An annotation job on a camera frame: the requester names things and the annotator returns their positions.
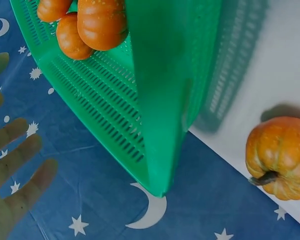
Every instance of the green plastic colander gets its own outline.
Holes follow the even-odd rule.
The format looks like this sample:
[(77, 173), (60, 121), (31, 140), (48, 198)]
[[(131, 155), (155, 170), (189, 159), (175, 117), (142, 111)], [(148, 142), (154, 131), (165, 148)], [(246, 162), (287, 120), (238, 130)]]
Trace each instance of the green plastic colander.
[(57, 22), (37, 17), (39, 0), (10, 2), (34, 60), (65, 103), (144, 188), (164, 196), (205, 98), (222, 0), (126, 0), (130, 36), (83, 61), (61, 52)]

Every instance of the white table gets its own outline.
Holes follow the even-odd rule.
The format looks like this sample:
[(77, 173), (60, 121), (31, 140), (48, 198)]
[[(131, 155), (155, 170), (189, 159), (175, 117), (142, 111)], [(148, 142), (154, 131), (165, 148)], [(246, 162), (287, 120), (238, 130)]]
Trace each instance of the white table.
[[(262, 112), (282, 103), (300, 106), (300, 0), (269, 4), (245, 79), (220, 129), (213, 135), (203, 133), (200, 118), (190, 128), (246, 178), (246, 140)], [(300, 223), (300, 201), (268, 196)]]

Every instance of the crescent moon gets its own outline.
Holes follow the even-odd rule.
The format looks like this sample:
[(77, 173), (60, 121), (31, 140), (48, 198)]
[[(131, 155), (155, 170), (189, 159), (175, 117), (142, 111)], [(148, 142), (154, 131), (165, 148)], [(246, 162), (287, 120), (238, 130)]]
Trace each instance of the crescent moon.
[(9, 31), (10, 24), (4, 18), (0, 18), (0, 21), (2, 22), (2, 28), (0, 29), (0, 37), (1, 37), (1, 36), (5, 35)]
[(165, 215), (167, 209), (167, 198), (159, 198), (151, 195), (137, 182), (131, 183), (130, 185), (142, 190), (146, 194), (149, 204), (146, 213), (141, 219), (125, 226), (131, 229), (147, 229), (159, 222)]

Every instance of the mini pumpkin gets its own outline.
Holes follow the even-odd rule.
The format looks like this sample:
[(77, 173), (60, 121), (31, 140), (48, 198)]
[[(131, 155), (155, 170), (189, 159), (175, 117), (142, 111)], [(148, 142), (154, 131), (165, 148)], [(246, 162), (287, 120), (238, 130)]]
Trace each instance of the mini pumpkin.
[(128, 36), (124, 0), (78, 0), (78, 32), (90, 48), (108, 51)]
[(245, 164), (250, 182), (280, 200), (300, 200), (300, 119), (281, 116), (249, 134)]
[(51, 23), (67, 14), (73, 0), (40, 0), (37, 15), (40, 20)]
[(76, 12), (70, 12), (61, 18), (56, 28), (56, 38), (61, 51), (66, 56), (74, 60), (84, 60), (89, 58), (94, 50), (81, 40), (77, 20)]

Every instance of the blue tablecloth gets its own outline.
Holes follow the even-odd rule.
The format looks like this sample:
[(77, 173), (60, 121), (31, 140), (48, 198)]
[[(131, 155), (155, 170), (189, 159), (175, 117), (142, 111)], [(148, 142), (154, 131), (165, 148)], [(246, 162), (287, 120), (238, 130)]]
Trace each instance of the blue tablecloth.
[[(294, 219), (190, 133), (166, 198), (144, 191), (45, 79), (8, 0), (0, 0), (0, 52), (10, 54), (0, 76), (5, 97), (0, 128), (24, 117), (27, 134), (37, 132), (44, 143), (40, 154), (7, 181), (0, 195), (21, 188), (44, 159), (59, 162), (51, 187), (10, 239), (300, 240), (300, 225)], [(0, 157), (25, 137), (4, 148)]]

